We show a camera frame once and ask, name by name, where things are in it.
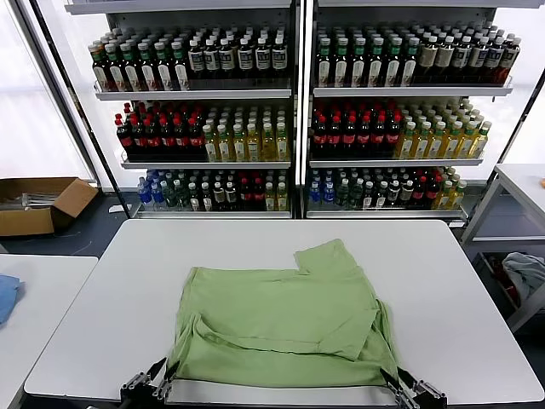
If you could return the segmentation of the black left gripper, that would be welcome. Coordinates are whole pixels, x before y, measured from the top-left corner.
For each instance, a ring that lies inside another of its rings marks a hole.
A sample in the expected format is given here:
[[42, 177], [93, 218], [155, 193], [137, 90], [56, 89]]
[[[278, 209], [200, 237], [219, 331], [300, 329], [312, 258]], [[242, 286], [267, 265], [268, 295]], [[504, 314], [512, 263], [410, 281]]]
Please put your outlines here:
[[158, 386], [149, 384], [159, 374], [165, 365], [167, 358], [152, 364], [145, 372], [138, 372], [120, 389], [122, 406], [165, 406], [172, 389], [172, 381], [177, 372], [179, 361], [167, 368], [163, 380]]

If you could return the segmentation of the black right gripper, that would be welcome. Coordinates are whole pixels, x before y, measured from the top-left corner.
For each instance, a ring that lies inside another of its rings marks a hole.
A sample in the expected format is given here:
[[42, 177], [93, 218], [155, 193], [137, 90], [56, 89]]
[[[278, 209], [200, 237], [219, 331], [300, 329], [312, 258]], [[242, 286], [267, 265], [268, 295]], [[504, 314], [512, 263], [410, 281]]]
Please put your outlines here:
[[[387, 387], [394, 395], [397, 408], [411, 409], [411, 397], [401, 384], [384, 369], [381, 368], [380, 373], [386, 381]], [[447, 407], [446, 394], [439, 391], [431, 383], [414, 378], [408, 371], [401, 367], [398, 368], [398, 375], [405, 385], [416, 393], [413, 401], [419, 409], [445, 409]]]

